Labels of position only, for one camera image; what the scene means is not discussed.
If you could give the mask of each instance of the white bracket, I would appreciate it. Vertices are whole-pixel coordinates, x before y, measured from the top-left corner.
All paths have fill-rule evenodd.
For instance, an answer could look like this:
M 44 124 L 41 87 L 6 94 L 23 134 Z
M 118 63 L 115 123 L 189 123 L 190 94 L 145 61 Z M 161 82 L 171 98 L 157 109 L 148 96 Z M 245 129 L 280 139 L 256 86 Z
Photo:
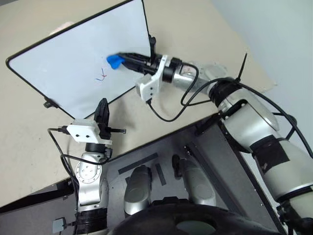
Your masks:
M 103 140 L 100 138 L 100 129 L 97 122 L 94 120 L 75 119 L 71 125 L 67 127 L 67 130 L 76 142 L 112 145 L 111 140 Z
M 160 91 L 161 79 L 167 62 L 167 55 L 163 55 L 154 75 L 146 74 L 136 82 L 136 90 L 140 98 L 147 102 Z

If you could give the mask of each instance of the beige table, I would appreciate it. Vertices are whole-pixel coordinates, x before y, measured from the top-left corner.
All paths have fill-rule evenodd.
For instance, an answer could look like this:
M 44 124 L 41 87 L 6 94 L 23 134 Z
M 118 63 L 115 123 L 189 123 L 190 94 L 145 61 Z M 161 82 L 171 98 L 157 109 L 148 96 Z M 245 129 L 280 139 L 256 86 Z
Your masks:
M 0 206 L 67 177 L 59 153 L 46 129 L 68 125 L 71 118 L 58 109 L 45 109 L 43 97 L 5 67 L 5 59 L 47 36 L 59 25 L 77 22 L 119 0 L 19 0 L 0 7 Z M 245 52 L 243 40 L 232 31 L 208 0 L 145 0 L 150 33 L 158 53 L 185 61 L 217 61 L 236 76 Z M 250 54 L 243 82 L 259 91 L 273 86 Z M 180 110 L 182 91 L 165 86 L 153 105 L 164 117 Z M 175 122 L 160 121 L 135 90 L 110 104 L 110 125 L 126 128 L 113 135 L 114 155 L 130 151 L 216 112 L 212 104 L 190 107 Z M 64 150 L 80 156 L 84 145 L 57 136 Z

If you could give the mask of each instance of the black cable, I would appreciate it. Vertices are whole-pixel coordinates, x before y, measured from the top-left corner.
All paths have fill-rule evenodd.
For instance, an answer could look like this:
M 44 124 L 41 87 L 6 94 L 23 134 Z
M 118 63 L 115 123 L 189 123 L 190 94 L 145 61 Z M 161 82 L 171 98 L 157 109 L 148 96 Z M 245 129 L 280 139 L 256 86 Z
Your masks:
M 54 144 L 56 145 L 56 147 L 58 148 L 58 150 L 60 152 L 61 162 L 63 164 L 63 167 L 64 167 L 65 171 L 68 173 L 68 175 L 70 176 L 70 179 L 72 180 L 73 189 L 74 189 L 74 196 L 75 196 L 75 201 L 76 201 L 76 211 L 77 211 L 78 210 L 78 189 L 79 189 L 79 183 L 78 183 L 78 180 L 77 180 L 75 174 L 73 173 L 73 171 L 72 171 L 68 161 L 63 156 L 63 151 L 62 151 L 61 147 L 59 146 L 58 142 L 56 141 L 56 139 L 54 138 L 54 136 L 52 134 L 52 131 L 59 132 L 59 129 L 58 128 L 49 128 L 48 129 L 48 133 L 49 133 L 49 135 L 52 138 Z M 74 229 L 73 229 L 73 235 L 76 234 L 76 230 L 77 230 L 77 225 L 75 224 Z
M 185 91 L 184 95 L 181 97 L 181 100 L 180 100 L 180 104 L 182 106 L 185 106 L 186 104 L 184 104 L 184 99 L 186 98 L 186 95 L 190 92 L 190 90 L 193 88 L 193 86 L 195 85 L 195 83 L 197 82 L 198 80 L 198 77 L 199 77 L 199 69 L 192 65 L 192 64 L 188 64 L 188 63 L 182 63 L 182 65 L 185 65 L 185 66 L 189 66 L 189 67 L 192 67 L 196 70 L 196 75 L 195 75 L 195 78 L 194 80 L 192 81 L 192 83 L 190 84 L 190 86 L 188 87 L 188 89 Z M 195 105 L 198 105 L 198 104 L 204 104 L 204 103 L 207 103 L 207 102 L 211 102 L 210 99 L 208 100 L 204 100 L 204 101 L 200 101 L 200 102 L 196 102 L 196 103 L 192 103 L 192 104 L 188 104 L 187 106 L 195 106 Z
M 288 235 L 293 235 L 293 228 L 288 226 Z
M 188 107 L 188 105 L 190 104 L 190 102 L 196 97 L 196 95 L 201 92 L 205 87 L 207 87 L 208 85 L 210 85 L 211 83 L 214 83 L 214 82 L 218 82 L 218 81 L 225 81 L 227 79 L 227 81 L 231 80 L 233 81 L 234 79 L 230 79 L 230 78 L 217 78 L 217 79 L 214 79 L 214 80 L 211 80 L 211 81 L 208 81 L 206 82 L 205 84 L 203 84 L 200 88 L 198 88 L 195 93 L 189 98 L 189 100 L 187 101 L 186 104 L 184 104 L 184 107 L 181 109 L 181 111 L 172 119 L 165 119 L 163 117 L 161 117 L 156 111 L 155 109 L 152 107 L 151 105 L 151 100 L 149 99 L 147 101 L 147 104 L 149 105 L 150 109 L 152 110 L 152 112 L 159 118 L 161 119 L 162 121 L 165 121 L 165 122 L 172 122 L 172 121 L 175 121 L 177 118 L 180 117 L 180 115 L 185 111 L 185 109 Z
M 276 116 L 284 116 L 281 113 L 273 113 L 273 114 Z M 297 125 L 298 124 L 297 119 L 294 116 L 291 116 L 290 114 L 288 114 L 288 115 L 293 120 L 294 124 Z M 290 140 L 290 138 L 294 134 L 294 132 L 295 132 L 295 129 L 292 127 L 291 130 L 289 131 L 289 133 L 287 134 L 286 139 Z
M 107 158 L 104 162 L 95 163 L 95 162 L 91 162 L 91 161 L 88 161 L 88 160 L 85 160 L 85 159 L 82 159 L 82 158 L 74 157 L 74 156 L 71 156 L 71 155 L 68 155 L 68 154 L 63 154 L 62 156 L 66 157 L 66 158 L 78 160 L 80 162 L 85 162 L 85 163 L 88 163 L 88 164 L 92 164 L 92 165 L 104 165 L 105 163 L 107 163 L 110 160 L 110 158 Z
M 307 140 L 303 136 L 302 132 L 299 130 L 297 125 L 294 124 L 292 118 L 281 107 L 279 107 L 278 104 L 276 104 L 274 101 L 272 101 L 271 99 L 267 98 L 265 95 L 261 94 L 260 92 L 256 91 L 255 89 L 253 89 L 253 88 L 251 88 L 251 87 L 249 87 L 249 86 L 247 86 L 245 84 L 242 84 L 242 83 L 238 83 L 238 84 L 241 87 L 246 88 L 247 90 L 251 91 L 252 93 L 255 93 L 257 96 L 259 96 L 260 98 L 265 100 L 267 103 L 272 105 L 275 109 L 277 109 L 288 120 L 288 122 L 291 124 L 291 126 L 294 128 L 295 132 L 298 134 L 299 138 L 303 142 L 303 144 L 304 144 L 308 154 L 310 155 L 311 158 L 313 158 L 313 152 L 311 150 L 311 147 L 309 146 L 309 143 L 307 142 Z
M 77 180 L 75 174 L 73 173 L 73 171 L 72 171 L 72 169 L 71 169 L 71 167 L 70 167 L 68 161 L 67 161 L 66 158 L 63 156 L 63 151 L 62 151 L 61 147 L 59 146 L 58 142 L 56 141 L 54 135 L 52 134 L 52 131 L 58 132 L 59 129 L 58 129 L 58 128 L 49 128 L 49 129 L 48 129 L 48 133 L 49 133 L 50 137 L 52 138 L 52 140 L 53 140 L 55 146 L 57 147 L 57 149 L 58 149 L 59 152 L 60 152 L 61 162 L 62 162 L 62 165 L 63 165 L 65 171 L 66 171 L 66 172 L 68 173 L 68 175 L 70 176 L 71 180 L 73 181 L 73 184 L 79 185 L 78 180 Z

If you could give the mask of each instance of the whiteboard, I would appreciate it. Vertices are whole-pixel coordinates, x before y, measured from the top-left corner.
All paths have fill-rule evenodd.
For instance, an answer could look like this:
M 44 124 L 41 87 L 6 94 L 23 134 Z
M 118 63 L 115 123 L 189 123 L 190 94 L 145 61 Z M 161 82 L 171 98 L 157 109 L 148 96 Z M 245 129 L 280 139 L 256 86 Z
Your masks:
M 111 69 L 107 56 L 150 57 L 142 0 L 127 1 L 72 25 L 7 59 L 7 66 L 74 118 L 94 113 L 134 87 L 140 73 Z

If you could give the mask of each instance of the whiteboard black frame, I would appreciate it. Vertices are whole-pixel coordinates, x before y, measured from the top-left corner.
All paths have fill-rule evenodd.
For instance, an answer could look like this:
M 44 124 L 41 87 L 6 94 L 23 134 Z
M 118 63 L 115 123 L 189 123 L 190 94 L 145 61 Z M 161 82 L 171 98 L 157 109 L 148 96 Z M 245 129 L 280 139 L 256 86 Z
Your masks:
M 46 41 L 48 41 L 48 40 L 50 40 L 50 39 L 52 39 L 52 38 L 58 36 L 58 35 L 60 35 L 60 34 L 62 34 L 62 33 L 64 33 L 64 32 L 66 32 L 66 31 L 68 31 L 68 30 L 70 30 L 70 29 L 72 29 L 72 28 L 75 28 L 76 26 L 79 26 L 79 25 L 81 25 L 81 24 L 83 24 L 83 23 L 85 23 L 85 22 L 87 22 L 87 21 L 92 20 L 93 18 L 96 18 L 96 17 L 98 17 L 98 16 L 100 16 L 100 15 L 103 15 L 103 14 L 105 14 L 105 13 L 111 11 L 111 10 L 114 10 L 114 9 L 118 8 L 119 6 L 122 6 L 122 5 L 127 4 L 127 3 L 129 3 L 129 2 L 132 2 L 132 1 L 134 1 L 134 0 L 126 0 L 126 1 L 123 1 L 123 2 L 121 2 L 121 3 L 119 3 L 119 4 L 117 4 L 117 5 L 114 5 L 114 6 L 108 8 L 108 9 L 105 9 L 105 10 L 103 10 L 103 11 L 100 11 L 100 12 L 98 12 L 98 13 L 96 13 L 96 14 L 90 16 L 90 17 L 87 17 L 87 18 L 85 18 L 84 20 L 81 20 L 81 21 L 79 21 L 79 22 L 76 22 L 76 23 L 72 24 L 71 26 L 69 26 L 69 27 L 67 27 L 67 28 L 65 28 L 65 29 L 62 29 L 62 30 L 60 30 L 60 31 L 58 31 L 58 32 L 56 32 L 56 33 L 54 33 L 54 34 L 52 34 L 52 35 L 46 37 L 46 38 L 41 39 L 40 41 L 38 41 L 38 42 L 36 42 L 36 43 L 34 43 L 34 44 L 32 44 L 32 45 L 30 45 L 30 46 L 28 46 L 28 47 L 26 47 L 26 48 L 20 50 L 19 52 L 15 53 L 15 54 L 13 54 L 13 55 L 11 55 L 11 56 L 9 56 L 9 57 L 5 60 L 6 66 L 7 66 L 16 76 L 18 76 L 19 78 L 21 78 L 21 79 L 22 79 L 24 82 L 26 82 L 30 87 L 32 87 L 32 88 L 33 88 L 34 90 L 36 90 L 39 94 L 41 94 L 41 95 L 44 97 L 45 100 L 47 100 L 47 101 L 49 100 L 49 101 L 50 101 L 51 99 L 50 99 L 49 97 L 47 97 L 45 94 L 43 94 L 40 90 L 38 90 L 35 86 L 33 86 L 33 85 L 32 85 L 31 83 L 29 83 L 25 78 L 23 78 L 19 73 L 17 73 L 12 67 L 10 67 L 10 61 L 13 60 L 14 58 L 18 57 L 19 55 L 21 55 L 21 54 L 23 54 L 23 53 L 25 53 L 25 52 L 31 50 L 32 48 L 37 47 L 38 45 L 40 45 L 40 44 L 42 44 L 42 43 L 44 43 L 44 42 L 46 42 Z M 143 13 L 144 13 L 145 20 L 146 20 L 147 32 L 148 32 L 148 35 L 150 35 L 150 34 L 149 34 L 149 29 L 148 29 L 148 23 L 147 23 L 147 16 L 146 16 L 146 11 L 145 11 L 145 5 L 144 5 L 143 0 L 141 0 L 141 2 L 142 2 L 142 7 L 143 7 Z M 134 86 L 133 86 L 132 88 L 130 88 L 129 90 L 127 90 L 126 92 L 124 92 L 123 94 L 121 94 L 120 96 L 118 96 L 117 98 L 113 99 L 111 102 L 113 102 L 113 101 L 119 99 L 122 95 L 124 95 L 125 93 L 129 92 L 129 91 L 132 90 L 133 88 L 134 88 Z M 64 113 L 66 113 L 67 115 L 69 115 L 71 118 L 75 119 L 72 115 L 70 115 L 68 112 L 66 112 L 63 108 L 59 107 L 58 105 L 53 105 L 53 106 L 54 106 L 55 108 L 59 108 L 59 109 L 62 110 Z M 88 118 L 88 117 L 90 117 L 90 116 L 93 115 L 93 114 L 94 114 L 94 112 L 91 113 L 90 115 L 88 115 L 88 116 L 85 117 L 85 118 Z

